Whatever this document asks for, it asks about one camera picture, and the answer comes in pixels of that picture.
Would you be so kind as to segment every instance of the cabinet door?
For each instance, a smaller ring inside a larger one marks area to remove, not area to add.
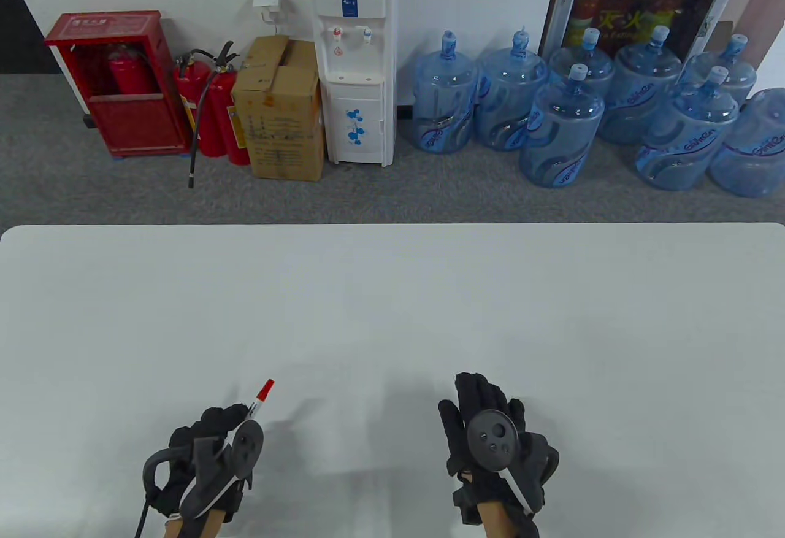
[[[88,106],[112,156],[188,151],[162,94],[92,97]]]
[[[354,153],[382,151],[381,100],[331,98],[330,118],[333,147],[342,154],[342,159]]]

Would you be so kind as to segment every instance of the black disc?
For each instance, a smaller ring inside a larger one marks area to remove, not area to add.
[[[498,473],[518,457],[518,430],[502,412],[488,409],[478,413],[466,434],[474,460],[487,471]]]
[[[247,478],[261,454],[264,432],[253,420],[244,422],[235,434],[232,444],[232,467],[237,478]]]

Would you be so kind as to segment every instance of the white table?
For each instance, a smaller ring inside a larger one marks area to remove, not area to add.
[[[131,536],[146,457],[272,376],[226,535],[481,536],[437,413],[469,369],[561,451],[544,538],[781,538],[783,252],[763,224],[12,229],[0,535]]]

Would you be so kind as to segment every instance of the black glove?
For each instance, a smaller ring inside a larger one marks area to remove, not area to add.
[[[169,439],[169,448],[189,448],[186,452],[193,454],[194,440],[200,437],[215,437],[215,451],[219,451],[224,445],[226,435],[243,423],[248,408],[243,404],[236,404],[227,409],[211,407],[202,413],[202,418],[195,422],[190,428],[175,429]],[[180,501],[188,485],[196,476],[196,468],[193,459],[176,460],[169,463],[169,481],[162,490],[152,491],[152,495],[146,496],[151,507],[171,516],[180,510]],[[230,488],[221,499],[213,505],[212,509],[226,512],[225,521],[232,521],[232,517],[239,508],[239,501],[243,496],[244,481],[235,483],[235,487]]]
[[[547,447],[545,438],[532,437],[526,431],[524,418],[524,404],[518,399],[508,403],[507,397],[498,386],[488,383],[482,375],[460,373],[455,379],[455,388],[458,390],[459,407],[452,401],[440,401],[439,412],[444,425],[444,432],[450,448],[450,457],[446,463],[450,476],[457,475],[463,482],[463,488],[455,491],[454,504],[461,510],[464,523],[479,524],[480,516],[477,512],[478,504],[486,502],[501,502],[507,510],[508,516],[521,530],[519,535],[537,536],[537,528],[532,521],[532,515],[524,512],[523,505],[518,501],[510,485],[498,473],[480,467],[469,450],[466,428],[469,422],[482,411],[491,409],[502,412],[515,425],[518,432],[519,460],[526,462],[532,456],[533,442],[538,443],[538,462],[528,464],[527,470],[535,470],[535,480],[538,488],[552,476],[558,465],[558,452]],[[547,447],[547,458],[542,459],[542,445]]]

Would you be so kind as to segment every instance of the gray carpet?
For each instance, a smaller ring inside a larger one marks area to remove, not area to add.
[[[630,170],[628,151],[597,143],[580,179],[552,191],[528,184],[515,154],[471,144],[429,156],[403,139],[389,168],[328,164],[321,182],[260,180],[225,159],[113,160],[57,75],[0,76],[0,233],[43,223],[274,222],[785,222],[785,190],[749,201],[706,179],[664,193]]]

